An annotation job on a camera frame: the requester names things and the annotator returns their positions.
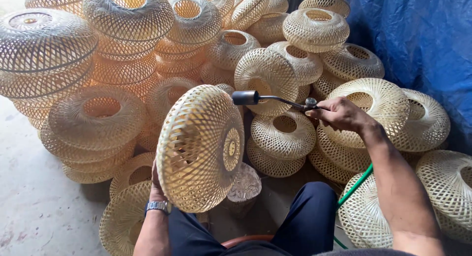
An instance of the green hose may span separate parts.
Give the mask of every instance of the green hose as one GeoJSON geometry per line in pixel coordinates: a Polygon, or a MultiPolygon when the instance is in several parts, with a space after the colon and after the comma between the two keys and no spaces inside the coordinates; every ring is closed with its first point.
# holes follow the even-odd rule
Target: green hose
{"type": "MultiPolygon", "coordinates": [[[[352,186],[352,188],[346,192],[346,194],[344,194],[344,196],[339,200],[338,202],[338,208],[336,209],[336,211],[339,210],[339,208],[341,208],[341,206],[343,206],[343,204],[347,201],[347,199],[349,199],[349,197],[351,197],[351,195],[361,186],[361,184],[364,183],[364,181],[372,174],[372,172],[374,171],[374,167],[372,166],[372,163],[370,163],[370,166],[369,168],[367,168],[367,170],[364,172],[364,174],[361,176],[361,178],[352,186]]],[[[339,241],[336,237],[334,237],[334,241],[336,241],[336,243],[341,246],[343,249],[347,249],[347,247],[341,242],[339,241]]]]}

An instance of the blue tarp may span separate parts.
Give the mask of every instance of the blue tarp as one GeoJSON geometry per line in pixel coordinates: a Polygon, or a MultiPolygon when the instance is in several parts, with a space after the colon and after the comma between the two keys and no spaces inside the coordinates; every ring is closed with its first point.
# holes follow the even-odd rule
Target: blue tarp
{"type": "Polygon", "coordinates": [[[448,149],[472,155],[472,0],[348,1],[348,42],[377,54],[385,79],[438,100],[448,149]]]}

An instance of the dark blue pants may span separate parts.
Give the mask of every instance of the dark blue pants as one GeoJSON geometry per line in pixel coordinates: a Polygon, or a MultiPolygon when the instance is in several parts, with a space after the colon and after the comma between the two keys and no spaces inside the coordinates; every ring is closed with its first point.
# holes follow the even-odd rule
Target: dark blue pants
{"type": "MultiPolygon", "coordinates": [[[[270,243],[260,246],[293,256],[311,256],[333,250],[337,197],[323,182],[309,182],[298,191],[285,221],[270,243]]],[[[174,208],[169,216],[172,256],[219,256],[239,252],[255,242],[243,242],[229,250],[198,222],[192,213],[174,208]]]]}

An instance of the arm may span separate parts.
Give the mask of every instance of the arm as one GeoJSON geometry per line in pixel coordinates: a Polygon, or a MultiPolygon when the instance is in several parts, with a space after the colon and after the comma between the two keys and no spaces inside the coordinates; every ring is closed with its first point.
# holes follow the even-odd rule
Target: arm
{"type": "MultiPolygon", "coordinates": [[[[157,176],[156,161],[152,165],[152,186],[150,202],[166,201],[157,176]]],[[[139,233],[133,256],[169,256],[169,220],[160,210],[149,210],[139,233]]]]}
{"type": "Polygon", "coordinates": [[[308,116],[333,129],[354,131],[374,167],[379,203],[393,234],[393,248],[419,256],[443,256],[440,229],[426,190],[386,136],[384,128],[345,97],[318,103],[308,116]]]}

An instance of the wristwatch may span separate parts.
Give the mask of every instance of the wristwatch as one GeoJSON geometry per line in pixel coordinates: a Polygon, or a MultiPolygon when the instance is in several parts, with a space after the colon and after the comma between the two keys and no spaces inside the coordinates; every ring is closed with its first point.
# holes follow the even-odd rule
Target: wristwatch
{"type": "Polygon", "coordinates": [[[149,202],[146,212],[149,210],[161,210],[165,215],[169,215],[172,211],[172,204],[169,201],[163,202],[149,202]]]}

